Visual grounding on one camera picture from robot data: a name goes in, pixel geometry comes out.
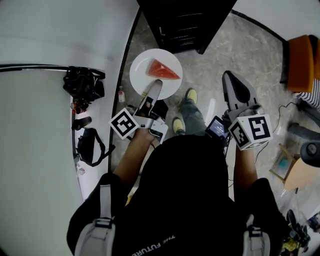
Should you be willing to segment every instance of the black cabinet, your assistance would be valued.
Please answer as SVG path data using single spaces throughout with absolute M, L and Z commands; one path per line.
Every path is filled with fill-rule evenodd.
M 203 54 L 237 0 L 137 0 L 161 49 Z

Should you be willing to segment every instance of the forearm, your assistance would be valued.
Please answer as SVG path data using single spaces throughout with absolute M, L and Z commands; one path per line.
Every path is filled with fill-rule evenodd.
M 254 151 L 236 148 L 233 173 L 234 199 L 238 200 L 257 179 Z
M 128 190 L 128 193 L 138 178 L 141 165 L 148 152 L 149 146 L 149 141 L 143 137 L 134 136 L 119 165 L 114 170 L 114 174 L 120 177 L 121 182 Z

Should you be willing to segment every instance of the black bag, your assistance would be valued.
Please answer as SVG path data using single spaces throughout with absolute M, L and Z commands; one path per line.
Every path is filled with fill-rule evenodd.
M 101 71 L 70 66 L 63 78 L 63 89 L 75 100 L 83 100 L 87 103 L 93 102 L 105 96 L 104 85 L 99 81 L 105 78 L 105 73 Z
M 99 160 L 95 163 L 92 163 L 94 157 L 94 147 L 95 147 L 95 139 L 98 141 L 101 149 L 101 155 Z M 97 130 L 94 128 L 84 129 L 84 133 L 78 139 L 77 152 L 79 154 L 79 158 L 81 161 L 85 162 L 87 165 L 91 167 L 96 167 L 99 165 L 104 158 L 111 154 L 111 152 L 115 149 L 114 145 L 111 145 L 108 152 L 105 153 L 106 146 L 101 141 L 98 136 Z

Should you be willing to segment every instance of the floor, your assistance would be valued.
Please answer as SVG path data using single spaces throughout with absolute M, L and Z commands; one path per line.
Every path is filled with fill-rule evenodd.
M 134 91 L 130 84 L 130 66 L 137 55 L 153 48 L 158 48 L 158 45 L 142 14 L 133 34 L 121 82 L 125 91 L 126 105 L 130 104 L 137 107 L 142 100 L 142 97 Z M 285 89 L 285 86 L 279 83 L 282 72 L 281 41 L 260 27 L 236 15 L 228 15 L 203 55 L 198 54 L 196 51 L 188 51 L 177 53 L 175 56 L 182 65 L 183 79 L 178 91 L 165 100 L 169 107 L 166 116 L 166 123 L 169 129 L 171 128 L 172 119 L 175 116 L 179 116 L 177 106 L 186 90 L 190 87 L 198 92 L 197 106 L 204 117 L 207 115 L 211 99 L 216 100 L 214 115 L 220 117 L 224 113 L 227 105 L 223 97 L 222 75 L 226 70 L 238 73 L 254 86 L 259 103 L 262 104 L 265 112 L 270 115 L 272 127 L 277 125 L 279 106 L 286 106 L 289 102 L 296 101 L 293 95 Z M 123 107 L 123 104 L 118 103 L 117 112 Z M 302 143 L 299 138 L 287 133 L 289 122 L 303 123 L 304 126 L 314 131 L 320 131 L 293 104 L 288 106 L 287 109 L 281 108 L 281 119 L 277 130 L 273 134 L 274 138 L 259 154 L 256 162 L 258 177 L 269 179 L 280 208 L 286 207 L 283 198 L 287 191 L 284 191 L 282 182 L 271 175 L 269 169 L 279 153 L 279 143 L 289 148 L 292 153 L 298 153 Z M 166 138 L 170 138 L 173 135 L 170 129 Z M 121 140 L 115 134 L 113 143 L 116 148 L 111 158 L 112 170 L 119 163 L 129 141 Z M 235 142 L 232 140 L 226 157 L 231 180 L 235 163 L 235 148 Z M 302 201 L 305 197 L 308 197 L 307 194 L 309 192 L 306 195 L 301 193 Z M 233 186 L 229 188 L 229 196 L 233 199 Z

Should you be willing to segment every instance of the red object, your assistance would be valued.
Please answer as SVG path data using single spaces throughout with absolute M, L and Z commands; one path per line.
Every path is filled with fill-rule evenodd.
M 152 61 L 147 75 L 151 77 L 155 77 L 159 79 L 167 79 L 167 80 L 180 79 L 180 76 L 178 76 L 170 68 L 168 68 L 166 65 L 162 64 L 160 61 L 156 59 Z

